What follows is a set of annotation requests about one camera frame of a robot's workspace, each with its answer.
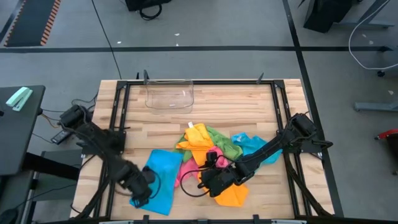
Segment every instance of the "orange cloth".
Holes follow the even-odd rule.
[[[201,173],[198,173],[198,179],[200,180]],[[217,204],[222,206],[230,206],[230,207],[242,207],[244,200],[248,196],[249,189],[244,185],[237,186],[233,184],[232,186],[225,189],[219,196],[215,197]]]
[[[214,144],[204,124],[196,124],[185,130],[184,138],[187,141],[177,143],[176,149],[190,150],[198,166],[205,165],[206,153]]]

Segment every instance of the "wooden table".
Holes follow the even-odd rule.
[[[287,98],[292,114],[308,111],[300,80],[284,80]],[[104,80],[99,88],[93,122],[101,128],[109,127],[116,80]],[[250,137],[258,135],[271,140],[277,130],[271,88],[264,85],[195,85],[195,104],[189,114],[152,114],[145,106],[146,91],[143,86],[132,86],[129,94],[126,124],[127,139],[123,158],[139,167],[147,162],[152,149],[172,149],[188,122],[205,123],[231,137],[246,132]],[[119,105],[123,102],[121,94]],[[121,114],[118,111],[116,124]],[[326,184],[321,160],[309,154],[302,154],[301,161],[308,189],[323,205],[333,213],[331,198]],[[102,161],[94,158],[80,172],[73,207],[82,210],[98,187]],[[192,194],[202,193],[197,189],[198,181],[191,177],[184,187]],[[192,198],[185,195],[181,188],[175,189],[173,207],[169,216],[135,209],[129,204],[129,197],[114,195],[112,220],[142,220],[143,215],[150,219],[252,219],[253,214],[260,218],[293,218],[289,186],[283,158],[275,164],[262,166],[256,175],[246,182],[249,195],[241,208],[219,206],[208,196]],[[103,196],[101,215],[104,215],[108,193]],[[304,214],[301,194],[297,195],[300,213]]]

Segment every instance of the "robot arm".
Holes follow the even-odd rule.
[[[155,181],[155,174],[148,167],[139,170],[138,166],[121,157],[117,149],[124,147],[124,142],[119,140],[117,133],[101,129],[91,122],[89,111],[82,106],[72,106],[60,118],[63,129],[75,133],[105,162],[108,181],[113,180],[128,189],[133,201],[137,202],[136,207],[148,203],[152,194],[148,185]]]
[[[209,189],[210,197],[216,197],[231,185],[241,185],[254,176],[254,172],[259,168],[262,161],[273,155],[279,149],[300,151],[302,146],[314,146],[325,149],[333,145],[328,141],[316,141],[314,137],[317,133],[315,125],[304,114],[296,114],[288,121],[283,131],[277,132],[277,136],[260,148],[255,153],[241,156],[225,168],[215,166],[216,154],[209,152],[206,157],[207,169],[201,172],[201,183],[198,188],[206,187]],[[303,194],[308,198],[315,211],[319,215],[330,215],[315,200],[305,184],[296,174],[290,161],[287,163],[287,171],[300,187]]]

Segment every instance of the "clear plastic container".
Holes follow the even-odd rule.
[[[194,102],[192,80],[148,80],[146,106],[154,114],[190,113]]]

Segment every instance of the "pink cloth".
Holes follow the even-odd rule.
[[[197,170],[199,169],[198,164],[195,162],[193,157],[189,159],[187,162],[184,162],[181,164],[180,170],[178,171],[177,178],[175,179],[174,187],[178,187],[181,182],[182,175],[184,175],[186,172],[191,171],[191,170]],[[187,180],[190,176],[195,175],[197,176],[197,172],[191,172],[187,175],[185,175],[184,180]]]
[[[209,149],[208,152],[216,152],[217,156],[223,155],[223,151],[217,146],[213,146],[211,149]],[[216,162],[217,167],[226,167],[226,166],[228,166],[228,164],[229,164],[229,162],[225,157],[218,158],[218,160]],[[195,160],[193,158],[191,158],[187,162],[184,162],[183,164],[181,164],[180,170],[178,171],[178,174],[177,174],[177,178],[175,179],[174,188],[176,188],[180,185],[182,175],[184,175],[188,171],[197,170],[197,169],[199,169],[198,164],[195,162]],[[197,172],[191,172],[191,173],[185,175],[184,180],[187,180],[192,175],[195,175],[195,177],[196,177]]]
[[[217,146],[213,146],[211,149],[209,149],[209,152],[217,152],[217,157],[223,155],[223,151]],[[228,164],[229,162],[225,157],[218,158],[216,162],[217,167],[226,167]]]

